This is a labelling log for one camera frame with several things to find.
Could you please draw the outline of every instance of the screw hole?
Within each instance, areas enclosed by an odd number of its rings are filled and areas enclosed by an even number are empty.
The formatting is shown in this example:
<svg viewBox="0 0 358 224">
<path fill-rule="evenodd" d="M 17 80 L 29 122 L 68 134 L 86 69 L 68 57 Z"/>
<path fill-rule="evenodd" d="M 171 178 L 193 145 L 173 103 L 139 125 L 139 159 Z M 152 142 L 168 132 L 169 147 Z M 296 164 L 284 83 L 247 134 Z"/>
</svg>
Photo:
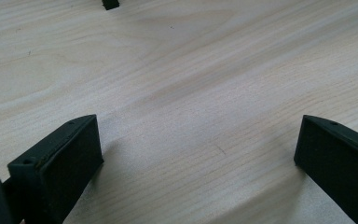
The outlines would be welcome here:
<svg viewBox="0 0 358 224">
<path fill-rule="evenodd" d="M 25 159 L 25 160 L 22 162 L 22 164 L 28 165 L 28 164 L 34 163 L 35 161 L 36 161 L 36 158 L 35 158 L 35 157 L 30 157 L 30 158 L 28 158 L 28 159 Z"/>
</svg>

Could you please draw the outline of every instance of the wooden table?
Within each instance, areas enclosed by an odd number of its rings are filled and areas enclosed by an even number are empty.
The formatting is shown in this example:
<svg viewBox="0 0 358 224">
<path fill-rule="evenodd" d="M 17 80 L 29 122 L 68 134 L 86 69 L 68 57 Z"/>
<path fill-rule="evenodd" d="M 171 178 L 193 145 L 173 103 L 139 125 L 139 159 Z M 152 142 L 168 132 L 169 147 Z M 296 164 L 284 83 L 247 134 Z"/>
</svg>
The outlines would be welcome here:
<svg viewBox="0 0 358 224">
<path fill-rule="evenodd" d="M 120 2 L 0 1 L 1 179 L 97 114 L 65 223 L 352 223 L 293 156 L 304 114 L 358 132 L 358 1 Z"/>
</svg>

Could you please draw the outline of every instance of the black 3d printed part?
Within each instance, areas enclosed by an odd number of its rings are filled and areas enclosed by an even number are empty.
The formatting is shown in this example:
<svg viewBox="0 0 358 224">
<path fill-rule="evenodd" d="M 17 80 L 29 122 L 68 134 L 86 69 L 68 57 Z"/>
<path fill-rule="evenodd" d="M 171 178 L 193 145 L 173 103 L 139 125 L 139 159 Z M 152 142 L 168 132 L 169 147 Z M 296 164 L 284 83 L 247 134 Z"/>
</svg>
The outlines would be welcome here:
<svg viewBox="0 0 358 224">
<path fill-rule="evenodd" d="M 119 7 L 120 3 L 118 0 L 103 0 L 103 6 L 106 10 L 110 10 L 112 8 Z"/>
<path fill-rule="evenodd" d="M 7 166 L 0 223 L 63 223 L 102 163 L 96 116 L 63 124 Z"/>
<path fill-rule="evenodd" d="M 328 119 L 304 116 L 295 162 L 358 223 L 357 132 Z"/>
</svg>

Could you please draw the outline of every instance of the wood grain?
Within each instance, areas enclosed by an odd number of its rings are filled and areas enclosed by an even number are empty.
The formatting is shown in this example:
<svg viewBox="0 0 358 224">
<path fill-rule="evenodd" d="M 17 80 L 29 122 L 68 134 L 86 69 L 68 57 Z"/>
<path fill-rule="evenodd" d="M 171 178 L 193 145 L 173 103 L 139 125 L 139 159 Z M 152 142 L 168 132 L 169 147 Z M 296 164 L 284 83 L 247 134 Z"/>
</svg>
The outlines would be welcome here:
<svg viewBox="0 0 358 224">
<path fill-rule="evenodd" d="M 293 156 L 304 114 L 358 131 L 358 1 L 120 3 L 0 1 L 0 178 L 97 114 L 65 223 L 351 223 Z"/>
</svg>

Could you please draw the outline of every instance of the black plastic object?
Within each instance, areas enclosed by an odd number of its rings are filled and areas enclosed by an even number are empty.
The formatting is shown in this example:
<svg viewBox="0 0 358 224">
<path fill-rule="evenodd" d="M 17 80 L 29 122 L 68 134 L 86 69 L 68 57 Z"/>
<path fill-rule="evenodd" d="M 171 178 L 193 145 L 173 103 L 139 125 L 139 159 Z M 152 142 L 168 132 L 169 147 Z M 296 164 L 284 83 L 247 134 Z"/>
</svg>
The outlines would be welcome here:
<svg viewBox="0 0 358 224">
<path fill-rule="evenodd" d="M 102 163 L 96 116 L 63 124 L 7 166 L 0 223 L 63 223 Z"/>
<path fill-rule="evenodd" d="M 112 8 L 119 7 L 120 3 L 118 0 L 103 0 L 103 6 L 106 10 L 110 10 Z"/>
<path fill-rule="evenodd" d="M 295 162 L 358 223 L 357 132 L 328 119 L 304 116 Z"/>
</svg>

